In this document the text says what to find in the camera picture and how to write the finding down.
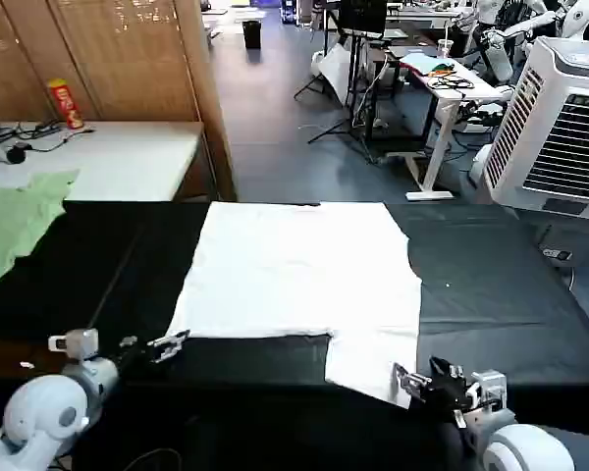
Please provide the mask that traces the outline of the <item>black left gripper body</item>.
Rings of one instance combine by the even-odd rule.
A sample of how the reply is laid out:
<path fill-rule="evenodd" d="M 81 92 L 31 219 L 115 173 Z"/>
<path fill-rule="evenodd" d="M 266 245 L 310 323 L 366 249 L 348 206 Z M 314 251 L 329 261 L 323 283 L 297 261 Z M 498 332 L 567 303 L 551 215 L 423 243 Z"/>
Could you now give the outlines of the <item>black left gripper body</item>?
<path fill-rule="evenodd" d="M 135 363 L 148 361 L 151 356 L 151 346 L 137 336 L 122 338 L 118 348 L 116 356 L 118 369 L 128 369 Z"/>

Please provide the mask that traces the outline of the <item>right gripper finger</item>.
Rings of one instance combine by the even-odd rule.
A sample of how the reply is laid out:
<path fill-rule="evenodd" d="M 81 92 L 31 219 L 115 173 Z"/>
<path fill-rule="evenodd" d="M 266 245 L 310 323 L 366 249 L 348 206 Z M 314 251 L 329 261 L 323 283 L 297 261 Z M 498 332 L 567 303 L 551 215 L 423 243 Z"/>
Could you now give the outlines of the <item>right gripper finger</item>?
<path fill-rule="evenodd" d="M 400 380 L 399 386 L 412 398 L 415 398 L 420 402 L 424 402 L 426 400 L 428 383 L 421 383 L 414 380 Z"/>
<path fill-rule="evenodd" d="M 425 387 L 432 382 L 431 378 L 409 372 L 399 363 L 394 364 L 394 372 L 401 387 Z"/>

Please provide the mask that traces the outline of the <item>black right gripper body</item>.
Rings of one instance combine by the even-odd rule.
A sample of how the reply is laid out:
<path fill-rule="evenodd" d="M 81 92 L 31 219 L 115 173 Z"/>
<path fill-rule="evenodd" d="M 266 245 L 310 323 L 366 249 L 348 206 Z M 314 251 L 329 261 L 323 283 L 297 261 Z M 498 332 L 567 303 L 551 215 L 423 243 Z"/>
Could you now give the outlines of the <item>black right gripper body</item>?
<path fill-rule="evenodd" d="M 467 380 L 460 365 L 431 356 L 430 382 L 424 387 L 423 400 L 425 404 L 439 412 L 468 411 L 472 405 Z"/>

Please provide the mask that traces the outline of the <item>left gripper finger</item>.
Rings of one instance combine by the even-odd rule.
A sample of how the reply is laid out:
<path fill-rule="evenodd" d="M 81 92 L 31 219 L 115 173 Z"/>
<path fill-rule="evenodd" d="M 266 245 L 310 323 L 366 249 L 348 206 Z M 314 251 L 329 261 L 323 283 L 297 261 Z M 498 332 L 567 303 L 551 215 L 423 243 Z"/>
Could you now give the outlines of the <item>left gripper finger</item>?
<path fill-rule="evenodd" d="M 183 343 L 189 337 L 190 330 L 178 331 L 174 334 L 152 340 L 149 346 L 152 348 L 171 349 L 182 347 Z"/>
<path fill-rule="evenodd" d="M 181 340 L 157 340 L 149 344 L 149 362 L 162 363 L 174 357 L 183 348 Z"/>

